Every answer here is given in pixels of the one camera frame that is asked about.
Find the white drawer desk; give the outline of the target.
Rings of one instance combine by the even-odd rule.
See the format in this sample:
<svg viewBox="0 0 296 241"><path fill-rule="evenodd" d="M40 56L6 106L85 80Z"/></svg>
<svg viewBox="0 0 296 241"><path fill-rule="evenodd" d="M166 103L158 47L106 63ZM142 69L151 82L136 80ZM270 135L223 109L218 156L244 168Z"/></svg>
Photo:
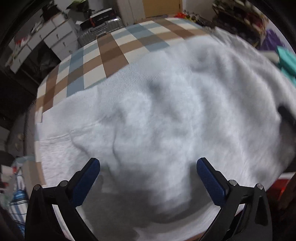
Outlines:
<svg viewBox="0 0 296 241"><path fill-rule="evenodd" d="M60 60L64 60L79 48L77 34L71 18L67 18L64 13L56 14L41 24L41 27L11 54L5 66L16 73L39 44L46 44Z"/></svg>

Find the light grey hoodie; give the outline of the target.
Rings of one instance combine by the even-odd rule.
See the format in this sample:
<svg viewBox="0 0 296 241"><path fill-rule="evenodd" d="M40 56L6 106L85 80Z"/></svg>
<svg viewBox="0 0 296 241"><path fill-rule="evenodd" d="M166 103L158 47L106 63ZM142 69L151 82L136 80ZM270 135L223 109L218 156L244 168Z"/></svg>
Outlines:
<svg viewBox="0 0 296 241"><path fill-rule="evenodd" d="M222 30L151 52L43 114L46 184L101 164L79 213L99 240L187 240L215 218L196 172L205 157L228 179L270 187L295 157L295 87Z"/></svg>

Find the purple bag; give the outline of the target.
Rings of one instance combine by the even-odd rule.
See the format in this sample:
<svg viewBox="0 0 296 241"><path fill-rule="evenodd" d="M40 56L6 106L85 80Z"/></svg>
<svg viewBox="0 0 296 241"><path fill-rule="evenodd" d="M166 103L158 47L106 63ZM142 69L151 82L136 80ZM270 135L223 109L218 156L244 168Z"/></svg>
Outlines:
<svg viewBox="0 0 296 241"><path fill-rule="evenodd" d="M259 47L259 50L277 52L278 47L287 49L286 45L280 40L276 32L272 29L267 29L265 39Z"/></svg>

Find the black red box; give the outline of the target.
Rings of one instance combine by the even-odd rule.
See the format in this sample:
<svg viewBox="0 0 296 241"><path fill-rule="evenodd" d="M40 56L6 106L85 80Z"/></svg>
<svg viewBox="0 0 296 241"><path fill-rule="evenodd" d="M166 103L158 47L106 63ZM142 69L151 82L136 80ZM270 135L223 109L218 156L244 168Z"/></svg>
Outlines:
<svg viewBox="0 0 296 241"><path fill-rule="evenodd" d="M114 19L116 17L116 11L113 8L103 9L99 12L92 14L87 20L80 24L82 30L97 27L103 24L105 21Z"/></svg>

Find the teal folded sweatshirt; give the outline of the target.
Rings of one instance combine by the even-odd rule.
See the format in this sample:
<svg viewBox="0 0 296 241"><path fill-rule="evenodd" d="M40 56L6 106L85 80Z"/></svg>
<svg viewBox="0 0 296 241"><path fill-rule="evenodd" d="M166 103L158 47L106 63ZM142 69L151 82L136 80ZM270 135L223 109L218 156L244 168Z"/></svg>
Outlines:
<svg viewBox="0 0 296 241"><path fill-rule="evenodd" d="M279 62L278 68L280 71L295 85L295 78L296 78L296 60L295 54L293 54L288 49L277 46L276 50Z"/></svg>

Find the checkered bed sheet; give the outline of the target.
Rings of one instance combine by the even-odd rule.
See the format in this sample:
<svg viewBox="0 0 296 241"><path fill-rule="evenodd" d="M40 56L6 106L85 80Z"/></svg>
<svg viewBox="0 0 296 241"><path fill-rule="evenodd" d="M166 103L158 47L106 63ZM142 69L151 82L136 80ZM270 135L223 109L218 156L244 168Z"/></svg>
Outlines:
<svg viewBox="0 0 296 241"><path fill-rule="evenodd" d="M64 59L38 89L36 132L46 187L90 158L107 191L189 186L199 90L191 73L210 33L178 18L128 26Z"/></svg>

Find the orange plastic bag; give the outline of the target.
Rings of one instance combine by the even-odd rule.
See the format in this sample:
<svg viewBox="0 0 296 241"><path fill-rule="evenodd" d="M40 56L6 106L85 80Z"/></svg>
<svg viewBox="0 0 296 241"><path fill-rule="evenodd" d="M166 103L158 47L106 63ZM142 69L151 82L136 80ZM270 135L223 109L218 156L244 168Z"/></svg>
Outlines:
<svg viewBox="0 0 296 241"><path fill-rule="evenodd" d="M174 17L179 18L179 19L189 19L190 18L190 16L187 13L181 13L181 12L177 13Z"/></svg>

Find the silver lying suitcase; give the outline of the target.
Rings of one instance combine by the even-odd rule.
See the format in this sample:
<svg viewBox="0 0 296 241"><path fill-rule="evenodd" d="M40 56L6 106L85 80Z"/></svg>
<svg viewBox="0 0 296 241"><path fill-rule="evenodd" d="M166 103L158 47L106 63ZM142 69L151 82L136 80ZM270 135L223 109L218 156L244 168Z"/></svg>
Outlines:
<svg viewBox="0 0 296 241"><path fill-rule="evenodd" d="M78 34L78 43L81 47L89 44L90 42L100 38L108 33L111 33L115 30L123 28L122 19L116 17L111 20L107 20L104 23L98 25L97 27L91 27L86 30L81 30Z"/></svg>

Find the blue plaid bag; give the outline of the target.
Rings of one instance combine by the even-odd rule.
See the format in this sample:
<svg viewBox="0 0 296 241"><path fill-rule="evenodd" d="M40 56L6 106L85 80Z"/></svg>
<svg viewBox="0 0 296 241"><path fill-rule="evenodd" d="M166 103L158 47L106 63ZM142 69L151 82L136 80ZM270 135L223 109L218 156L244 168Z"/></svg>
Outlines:
<svg viewBox="0 0 296 241"><path fill-rule="evenodd" d="M19 169L12 178L12 195L9 200L9 214L16 226L25 236L26 215L29 204L29 197L27 194L25 179L23 177L22 169Z"/></svg>

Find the white upright suitcase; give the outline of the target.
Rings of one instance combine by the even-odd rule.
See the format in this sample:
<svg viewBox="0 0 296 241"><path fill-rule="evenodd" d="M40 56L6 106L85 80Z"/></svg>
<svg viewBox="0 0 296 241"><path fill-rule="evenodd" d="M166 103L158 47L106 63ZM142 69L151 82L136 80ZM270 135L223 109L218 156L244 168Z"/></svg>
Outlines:
<svg viewBox="0 0 296 241"><path fill-rule="evenodd" d="M142 0L117 0L116 3L125 27L140 23L145 19Z"/></svg>

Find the shoe rack with shoes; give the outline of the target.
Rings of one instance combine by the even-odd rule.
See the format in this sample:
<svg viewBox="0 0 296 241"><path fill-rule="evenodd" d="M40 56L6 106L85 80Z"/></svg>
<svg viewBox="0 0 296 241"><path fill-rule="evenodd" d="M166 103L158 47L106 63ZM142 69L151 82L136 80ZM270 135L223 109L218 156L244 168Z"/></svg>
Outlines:
<svg viewBox="0 0 296 241"><path fill-rule="evenodd" d="M266 37L269 19L249 1L213 1L215 26L258 48Z"/></svg>

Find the wooden door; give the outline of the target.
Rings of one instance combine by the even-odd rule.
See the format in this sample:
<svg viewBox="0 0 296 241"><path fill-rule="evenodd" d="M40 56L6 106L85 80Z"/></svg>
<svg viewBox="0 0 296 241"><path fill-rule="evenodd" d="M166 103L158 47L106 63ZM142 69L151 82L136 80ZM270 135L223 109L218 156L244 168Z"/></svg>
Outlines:
<svg viewBox="0 0 296 241"><path fill-rule="evenodd" d="M181 0L143 0L147 18L163 15L174 15L182 11Z"/></svg>

